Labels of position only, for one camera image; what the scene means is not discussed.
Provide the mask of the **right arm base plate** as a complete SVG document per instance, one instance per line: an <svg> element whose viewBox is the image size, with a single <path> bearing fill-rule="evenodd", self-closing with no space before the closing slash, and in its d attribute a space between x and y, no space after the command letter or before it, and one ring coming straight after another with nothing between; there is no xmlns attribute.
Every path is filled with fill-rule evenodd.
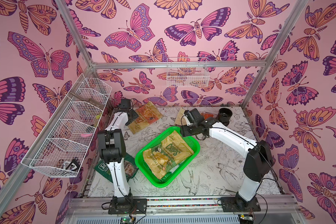
<svg viewBox="0 0 336 224"><path fill-rule="evenodd" d="M256 197L247 202L244 199L238 197L222 197L220 199L223 212L257 212L261 211L259 202Z"/></svg>

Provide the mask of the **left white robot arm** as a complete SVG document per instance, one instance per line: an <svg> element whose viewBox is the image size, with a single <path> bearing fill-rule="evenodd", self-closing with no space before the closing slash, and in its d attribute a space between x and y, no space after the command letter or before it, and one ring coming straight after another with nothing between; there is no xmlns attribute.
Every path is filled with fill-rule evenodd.
<svg viewBox="0 0 336 224"><path fill-rule="evenodd" d="M99 156L108 166L114 185L114 196L110 206L117 209L133 206L133 197L124 168L127 152L122 130L137 117L132 100L122 99L108 127L98 132Z"/></svg>

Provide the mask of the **green Chio chips bag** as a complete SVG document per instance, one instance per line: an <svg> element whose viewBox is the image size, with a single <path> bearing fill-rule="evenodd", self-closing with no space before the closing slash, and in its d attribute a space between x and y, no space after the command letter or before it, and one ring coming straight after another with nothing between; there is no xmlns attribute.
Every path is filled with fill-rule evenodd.
<svg viewBox="0 0 336 224"><path fill-rule="evenodd" d="M174 174L174 171L173 170L170 170L169 172L166 173L165 176L163 176L159 182L160 183L170 183L174 180L174 177L173 177L173 174Z"/></svg>

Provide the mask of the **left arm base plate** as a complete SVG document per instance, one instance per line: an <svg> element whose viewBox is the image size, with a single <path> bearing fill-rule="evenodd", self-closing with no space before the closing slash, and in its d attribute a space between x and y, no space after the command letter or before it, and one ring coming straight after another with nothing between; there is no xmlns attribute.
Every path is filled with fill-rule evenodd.
<svg viewBox="0 0 336 224"><path fill-rule="evenodd" d="M109 205L108 214L146 214L147 199L146 198L133 198L130 201L124 197L114 197Z"/></svg>

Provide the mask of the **beige orange chips bag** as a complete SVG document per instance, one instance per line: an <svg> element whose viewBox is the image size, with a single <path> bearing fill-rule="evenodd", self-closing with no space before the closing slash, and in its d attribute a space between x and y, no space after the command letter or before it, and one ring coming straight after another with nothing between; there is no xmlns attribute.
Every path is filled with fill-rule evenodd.
<svg viewBox="0 0 336 224"><path fill-rule="evenodd" d="M175 126L184 126L187 125L188 119L184 116L185 109L181 108L177 114L177 117L175 119ZM208 112L200 112L200 114L204 117L204 119L207 119L209 117L216 117L216 114L208 113Z"/></svg>

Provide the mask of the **orange brown chips bag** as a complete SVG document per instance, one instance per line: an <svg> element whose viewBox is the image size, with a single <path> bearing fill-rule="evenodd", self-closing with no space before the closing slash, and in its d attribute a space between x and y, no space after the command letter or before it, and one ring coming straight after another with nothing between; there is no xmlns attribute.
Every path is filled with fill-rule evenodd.
<svg viewBox="0 0 336 224"><path fill-rule="evenodd" d="M151 101L134 111L138 114L138 118L128 125L132 134L138 133L163 117Z"/></svg>

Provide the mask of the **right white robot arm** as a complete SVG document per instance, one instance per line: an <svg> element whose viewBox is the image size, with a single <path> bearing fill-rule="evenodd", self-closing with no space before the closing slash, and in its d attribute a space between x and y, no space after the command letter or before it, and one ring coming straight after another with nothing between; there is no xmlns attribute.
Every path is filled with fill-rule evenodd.
<svg viewBox="0 0 336 224"><path fill-rule="evenodd" d="M273 160L270 145L266 141L246 138L228 128L232 111L221 108L217 117L204 118L197 109L186 110L182 116L186 125L181 127L183 137L202 134L205 138L214 138L234 149L244 159L244 180L236 193L236 201L250 203L259 189L264 177L272 171Z"/></svg>

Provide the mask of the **tan kraft Chips bag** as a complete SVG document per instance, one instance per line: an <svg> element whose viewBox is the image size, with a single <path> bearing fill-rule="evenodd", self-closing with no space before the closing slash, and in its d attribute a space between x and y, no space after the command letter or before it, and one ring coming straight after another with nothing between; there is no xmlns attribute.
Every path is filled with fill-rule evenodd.
<svg viewBox="0 0 336 224"><path fill-rule="evenodd" d="M143 151L143 159L159 180L171 169L194 154L182 136L173 131L158 145Z"/></svg>

